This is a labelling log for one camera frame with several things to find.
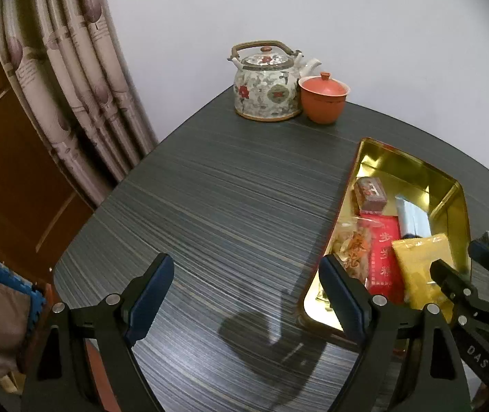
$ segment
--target teapot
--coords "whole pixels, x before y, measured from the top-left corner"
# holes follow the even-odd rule
[[[273,51],[272,46],[280,49]],[[240,60],[239,51],[260,47],[260,53]],[[298,115],[302,108],[298,79],[320,65],[317,59],[303,63],[301,51],[284,43],[265,40],[239,43],[231,49],[229,61],[237,67],[233,91],[235,111],[257,121],[282,121]]]

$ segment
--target screw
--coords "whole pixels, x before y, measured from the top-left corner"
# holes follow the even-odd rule
[[[52,307],[54,313],[61,313],[65,309],[65,304],[63,302],[58,302]]]
[[[428,311],[432,314],[439,313],[439,307],[436,304],[428,304]]]
[[[119,301],[120,296],[118,294],[109,294],[109,296],[105,298],[105,303],[107,305],[116,305],[117,303],[119,303]]]
[[[379,307],[383,307],[387,304],[387,299],[381,294],[376,294],[376,296],[373,297],[373,302]]]

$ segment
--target red flower pattern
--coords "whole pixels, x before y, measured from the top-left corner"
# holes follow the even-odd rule
[[[241,85],[239,87],[239,94],[243,99],[248,99],[248,88],[246,87],[246,85]]]

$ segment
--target bamboo print curtain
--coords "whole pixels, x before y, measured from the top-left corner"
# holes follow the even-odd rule
[[[94,204],[152,150],[101,0],[0,0],[0,59],[37,133]]]

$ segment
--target table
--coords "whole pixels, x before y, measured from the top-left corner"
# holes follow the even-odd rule
[[[71,308],[121,292],[158,252],[175,278],[136,358],[167,411],[326,411],[356,354],[296,325],[356,147],[372,137],[460,181],[471,236],[489,229],[489,171],[406,123],[348,103],[319,126],[253,122],[228,89],[120,183],[68,247],[54,282]],[[480,296],[489,274],[473,265]],[[387,404],[394,364],[380,394]]]

